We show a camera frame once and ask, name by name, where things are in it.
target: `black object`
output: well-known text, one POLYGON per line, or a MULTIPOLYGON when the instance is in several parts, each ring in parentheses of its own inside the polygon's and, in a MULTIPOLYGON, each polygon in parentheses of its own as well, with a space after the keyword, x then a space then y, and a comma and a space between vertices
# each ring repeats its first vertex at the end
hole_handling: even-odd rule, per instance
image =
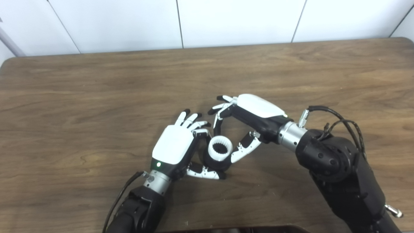
POLYGON ((311 129, 296 148, 299 164, 309 169, 335 215, 353 233, 400 233, 385 211, 385 196, 366 159, 346 138, 311 129))
POLYGON ((208 147, 204 150, 203 155, 200 156, 200 160, 206 167, 221 173, 224 173, 232 164, 231 155, 227 156, 223 161, 214 160, 208 153, 208 147))
POLYGON ((240 144, 242 147, 247 148, 253 141, 255 137, 248 132, 241 140, 240 144))
POLYGON ((231 112, 234 118, 260 133, 259 140, 263 143, 273 142, 279 144, 279 129, 289 121, 293 121, 291 118, 282 115, 262 118, 239 106, 235 106, 231 112))
MULTIPOLYGON (((119 200, 121 199, 122 195, 124 194, 125 190, 128 188, 128 186, 134 182, 138 177, 140 177, 144 172, 136 172, 134 175, 131 176, 131 178, 128 179, 128 181, 125 183, 124 187, 119 192, 118 196, 116 197, 114 203, 112 204, 111 208, 109 209, 108 215, 106 216, 105 223, 103 224, 102 233, 105 233, 106 227, 108 225, 109 219, 111 218, 112 212, 115 209, 115 206, 118 204, 119 200)), ((126 224, 127 219, 122 219, 122 223, 126 224)))
POLYGON ((217 120, 216 121, 216 127, 213 129, 213 135, 221 135, 221 124, 223 124, 223 120, 217 120))
POLYGON ((165 211, 164 197, 145 186, 132 189, 105 233, 152 233, 165 211))
POLYGON ((364 144, 363 144, 362 133, 361 133, 361 130, 359 129, 358 125, 355 122, 345 120, 345 118, 341 114, 339 114, 337 111, 335 111, 335 110, 333 110, 329 107, 326 107, 326 106, 320 106, 320 105, 309 106, 308 110, 309 110, 309 112, 313 112, 313 111, 329 112, 329 113, 333 114, 334 116, 336 116, 339 119, 339 121, 337 121, 337 122, 342 122, 345 125, 345 128, 348 130, 349 134, 351 135, 352 139, 354 140, 356 148, 359 150, 359 152, 361 152, 363 154, 364 158, 366 159, 366 153, 365 153, 365 147, 364 147, 364 144), (350 125, 348 123, 352 123, 355 126, 356 130, 358 131, 360 141, 357 140, 354 131, 352 130, 352 128, 350 127, 350 125))
POLYGON ((227 147, 220 143, 214 143, 213 150, 215 150, 219 154, 226 154, 228 152, 227 147))

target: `wooden table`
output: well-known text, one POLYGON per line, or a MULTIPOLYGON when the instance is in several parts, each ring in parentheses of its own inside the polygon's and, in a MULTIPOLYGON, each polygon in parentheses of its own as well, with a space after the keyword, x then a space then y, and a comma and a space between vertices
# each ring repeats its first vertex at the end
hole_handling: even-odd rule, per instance
MULTIPOLYGON (((241 93, 296 120, 322 104, 358 122, 388 203, 405 214, 396 224, 414 230, 413 75, 414 46, 403 38, 13 58, 0 70, 0 232, 100 232, 120 188, 149 169, 181 110, 206 113, 217 95, 241 93)), ((334 120, 312 113, 307 127, 334 120)), ((335 134, 347 136, 343 128, 335 134)), ((248 130, 235 119, 223 124, 233 142, 248 130)), ((281 146, 261 145, 228 175, 176 182, 157 231, 349 231, 281 146)))

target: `black fingertip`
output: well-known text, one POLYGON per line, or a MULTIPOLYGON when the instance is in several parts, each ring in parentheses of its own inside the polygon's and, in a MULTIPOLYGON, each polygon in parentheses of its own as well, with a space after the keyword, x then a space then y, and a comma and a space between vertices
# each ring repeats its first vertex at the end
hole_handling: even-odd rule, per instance
POLYGON ((220 100, 220 101, 226 101, 226 100, 223 98, 223 96, 222 96, 222 95, 217 96, 217 100, 220 100))
POLYGON ((216 172, 220 180, 225 180, 227 178, 227 175, 224 172, 219 172, 219 171, 216 171, 216 172))
POLYGON ((184 111, 183 112, 185 112, 185 114, 188 116, 189 114, 190 114, 190 110, 187 108, 187 109, 184 109, 184 111))
POLYGON ((240 141, 240 144, 242 147, 247 148, 250 146, 250 144, 253 142, 253 140, 255 139, 255 137, 250 135, 250 132, 246 134, 246 136, 244 136, 244 138, 240 141))
POLYGON ((214 136, 221 135, 221 124, 223 124, 223 120, 216 121, 216 127, 213 129, 214 136))
POLYGON ((207 114, 208 114, 208 115, 214 115, 214 114, 216 114, 219 110, 220 110, 220 109, 210 109, 210 110, 208 110, 207 114))
POLYGON ((203 165, 201 165, 199 163, 191 162, 190 163, 190 166, 188 168, 191 171, 195 172, 195 173, 201 173, 201 172, 203 172, 203 165))

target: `cable connector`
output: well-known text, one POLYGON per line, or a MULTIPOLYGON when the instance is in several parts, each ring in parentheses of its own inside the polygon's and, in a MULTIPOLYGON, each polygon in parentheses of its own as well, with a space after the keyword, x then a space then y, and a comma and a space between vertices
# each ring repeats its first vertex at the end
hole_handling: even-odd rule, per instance
POLYGON ((298 127, 299 128, 305 127, 306 120, 308 119, 308 116, 309 116, 309 109, 305 109, 302 112, 302 116, 300 117, 299 122, 298 122, 298 127))

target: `metal connector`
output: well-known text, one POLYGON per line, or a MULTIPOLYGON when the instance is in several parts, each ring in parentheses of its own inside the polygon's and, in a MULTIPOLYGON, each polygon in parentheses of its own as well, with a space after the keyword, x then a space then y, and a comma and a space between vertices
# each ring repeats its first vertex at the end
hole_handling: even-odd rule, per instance
POLYGON ((300 117, 300 119, 299 119, 299 122, 298 122, 298 127, 300 127, 300 128, 305 127, 306 120, 308 119, 308 116, 309 116, 309 110, 305 109, 305 110, 302 112, 302 116, 301 116, 301 117, 300 117))
POLYGON ((170 177, 166 176, 165 174, 159 171, 152 170, 151 173, 149 174, 149 177, 144 182, 144 186, 164 196, 165 192, 170 186, 170 183, 171 183, 170 177))
POLYGON ((404 214, 401 212, 401 210, 396 209, 390 205, 385 204, 385 209, 392 214, 395 218, 402 218, 404 217, 404 214))
POLYGON ((250 132, 250 135, 253 136, 253 137, 256 137, 256 138, 260 137, 260 133, 258 133, 256 131, 250 132))
POLYGON ((142 177, 144 177, 145 179, 148 179, 150 177, 150 174, 144 171, 144 173, 142 174, 142 177))

